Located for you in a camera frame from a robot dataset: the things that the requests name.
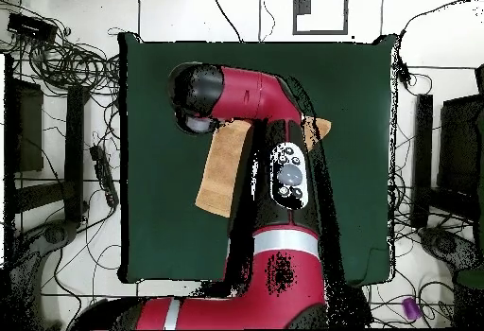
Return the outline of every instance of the black frame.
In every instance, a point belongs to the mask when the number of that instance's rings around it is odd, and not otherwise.
[[[298,30],[297,18],[300,15],[300,1],[293,0],[292,34],[293,35],[347,35],[348,34],[348,1],[343,4],[343,28],[336,30]]]

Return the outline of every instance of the silver band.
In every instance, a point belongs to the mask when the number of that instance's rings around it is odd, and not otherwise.
[[[166,313],[163,330],[175,330],[177,328],[178,313],[180,312],[180,301],[172,298],[170,307]]]
[[[265,251],[291,250],[310,253],[320,259],[318,240],[298,230],[268,230],[253,238],[253,254]]]

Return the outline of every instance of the power strip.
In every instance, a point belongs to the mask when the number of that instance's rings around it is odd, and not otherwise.
[[[99,146],[93,146],[89,151],[91,153],[91,158],[95,162],[95,175],[99,180],[101,188],[104,190],[106,202],[108,203],[108,206],[114,209],[119,204],[119,198],[117,196],[116,188],[114,187],[111,168],[108,159],[106,158],[106,153]]]

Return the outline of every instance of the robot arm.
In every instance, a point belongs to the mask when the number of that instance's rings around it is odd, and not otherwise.
[[[301,112],[287,85],[260,72],[187,63],[172,71],[168,92],[188,133],[214,131],[226,120],[251,122],[235,180],[225,287],[218,298],[138,302],[116,323],[150,330],[324,327],[315,191]],[[241,285],[226,297],[227,288]]]

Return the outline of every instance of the black border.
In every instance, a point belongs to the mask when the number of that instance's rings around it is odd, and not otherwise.
[[[293,35],[348,35],[348,3],[343,2],[343,28],[341,30],[298,30],[298,0],[293,0],[292,34]]]
[[[125,207],[125,212],[121,214],[121,243],[123,248],[121,248],[121,266],[117,271],[118,279],[123,284],[136,284],[138,282],[129,282],[128,281],[128,266],[130,263],[129,259],[129,249],[130,249],[130,236],[129,236],[129,205],[128,205],[128,163],[129,163],[129,145],[128,145],[128,108],[127,108],[127,79],[128,79],[128,46],[126,42],[126,35],[133,36],[139,44],[159,44],[163,42],[145,42],[141,37],[133,32],[121,32],[118,34],[117,39],[119,42],[119,115],[120,115],[120,131],[122,142],[121,143],[121,154],[123,157],[121,158],[121,165],[120,165],[120,203],[121,208]],[[390,76],[390,125],[389,125],[389,190],[394,190],[395,187],[395,145],[396,145],[396,120],[397,120],[397,103],[398,103],[398,96],[397,92],[398,89],[396,87],[396,78],[393,77],[393,71],[396,68],[395,57],[398,54],[398,50],[400,47],[400,38],[395,34],[389,35],[380,35],[376,38],[371,44],[368,43],[358,43],[358,42],[325,42],[326,44],[362,44],[366,46],[377,46],[386,38],[394,36],[395,41],[393,43],[393,48],[391,49],[390,61],[389,61],[389,76]],[[177,43],[207,43],[205,41],[185,41],[185,42],[177,42]],[[247,44],[259,44],[259,42],[246,42]],[[271,42],[271,44],[287,44],[288,42]],[[290,42],[291,44],[320,44],[320,42]],[[394,193],[391,192],[391,198],[389,202],[389,211],[394,211]],[[391,281],[395,275],[395,259],[394,259],[394,212],[389,213],[389,236],[387,238],[387,242],[389,244],[389,256],[390,256],[390,274],[389,279],[386,281]],[[168,278],[149,278],[149,280],[167,280]],[[171,281],[190,281],[190,280],[173,280]],[[353,287],[362,287],[363,285],[353,285]]]

